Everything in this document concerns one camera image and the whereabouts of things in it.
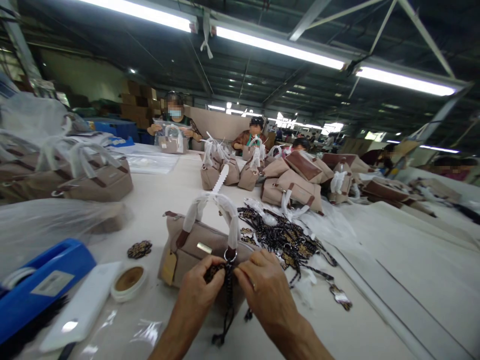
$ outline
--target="metal ring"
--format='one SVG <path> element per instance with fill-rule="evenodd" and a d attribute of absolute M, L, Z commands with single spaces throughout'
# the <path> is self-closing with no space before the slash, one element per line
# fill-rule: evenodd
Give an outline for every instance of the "metal ring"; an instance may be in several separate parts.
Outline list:
<path fill-rule="evenodd" d="M 51 192 L 51 195 L 54 197 L 54 198 L 58 198 L 58 197 L 61 197 L 62 195 L 64 194 L 63 191 L 58 191 L 58 190 L 54 190 Z"/>
<path fill-rule="evenodd" d="M 229 250 L 229 248 L 227 247 L 225 252 L 223 253 L 223 258 L 225 259 L 225 261 L 227 261 L 228 263 L 233 263 L 235 261 L 235 259 L 237 258 L 237 250 L 235 250 L 235 256 L 233 257 L 232 260 L 229 260 L 227 259 L 227 251 Z"/>

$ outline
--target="paper tag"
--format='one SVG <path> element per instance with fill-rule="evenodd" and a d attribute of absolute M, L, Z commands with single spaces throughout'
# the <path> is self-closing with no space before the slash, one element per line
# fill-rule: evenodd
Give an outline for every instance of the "paper tag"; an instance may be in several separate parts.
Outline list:
<path fill-rule="evenodd" d="M 175 267 L 177 266 L 177 255 L 172 251 L 166 256 L 163 268 L 161 269 L 161 278 L 168 285 L 172 286 L 174 282 Z"/>
<path fill-rule="evenodd" d="M 55 297 L 74 277 L 75 275 L 63 271 L 52 271 L 50 275 L 43 279 L 43 281 L 39 283 L 30 293 L 34 295 Z"/>

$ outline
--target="hair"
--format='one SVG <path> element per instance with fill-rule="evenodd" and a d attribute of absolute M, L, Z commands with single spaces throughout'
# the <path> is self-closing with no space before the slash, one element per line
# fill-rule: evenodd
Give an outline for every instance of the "hair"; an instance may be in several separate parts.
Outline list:
<path fill-rule="evenodd" d="M 385 146 L 385 147 L 383 148 L 383 150 L 384 150 L 384 151 L 387 151 L 387 152 L 389 152 L 389 153 L 393 153 L 394 150 L 395 150 L 395 144 L 390 143 L 390 144 L 388 144 L 387 146 Z"/>
<path fill-rule="evenodd" d="M 292 147 L 295 149 L 296 147 L 301 146 L 306 151 L 310 150 L 310 142 L 304 137 L 297 137 L 292 144 Z"/>
<path fill-rule="evenodd" d="M 166 94 L 166 102 L 169 103 L 169 102 L 175 102 L 177 103 L 178 105 L 180 105 L 180 107 L 183 107 L 184 106 L 184 100 L 182 98 L 182 96 L 178 93 L 178 92 L 175 92 L 175 91 L 170 91 Z"/>
<path fill-rule="evenodd" d="M 260 129 L 264 129 L 264 118 L 261 116 L 254 116 L 250 119 L 250 126 L 259 125 Z"/>

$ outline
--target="stacked cardboard boxes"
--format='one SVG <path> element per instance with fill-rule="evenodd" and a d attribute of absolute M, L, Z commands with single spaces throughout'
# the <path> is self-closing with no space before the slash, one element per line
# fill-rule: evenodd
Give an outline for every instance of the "stacked cardboard boxes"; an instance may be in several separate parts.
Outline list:
<path fill-rule="evenodd" d="M 152 118 L 162 114 L 161 102 L 157 100 L 157 91 L 154 88 L 125 80 L 122 91 L 121 115 L 135 122 L 137 128 L 148 128 Z"/>

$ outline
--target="hang tag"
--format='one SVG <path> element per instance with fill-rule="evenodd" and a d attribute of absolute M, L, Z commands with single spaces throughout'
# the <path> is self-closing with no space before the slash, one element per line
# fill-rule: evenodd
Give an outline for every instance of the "hang tag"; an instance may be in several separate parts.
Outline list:
<path fill-rule="evenodd" d="M 335 301 L 339 303 L 340 305 L 343 306 L 343 308 L 346 311 L 350 311 L 352 308 L 353 304 L 345 295 L 345 292 L 343 290 L 340 290 L 335 284 L 330 285 L 330 292 L 333 294 L 333 297 L 335 298 Z"/>
<path fill-rule="evenodd" d="M 176 266 L 177 255 L 170 251 L 170 253 L 166 256 L 165 262 L 163 263 L 163 268 L 161 269 L 161 278 L 170 286 L 172 286 L 172 283 L 174 282 Z"/>

